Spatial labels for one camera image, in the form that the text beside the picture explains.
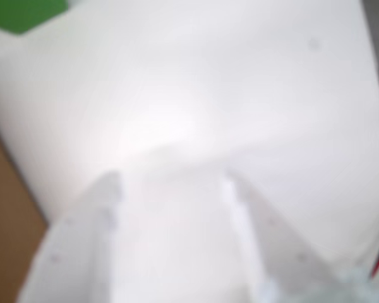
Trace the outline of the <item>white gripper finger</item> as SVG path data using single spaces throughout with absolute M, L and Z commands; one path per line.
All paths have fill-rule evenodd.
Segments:
M 111 302 L 121 176 L 97 179 L 48 229 L 18 302 Z
M 251 302 L 350 302 L 351 287 L 239 174 L 222 180 Z

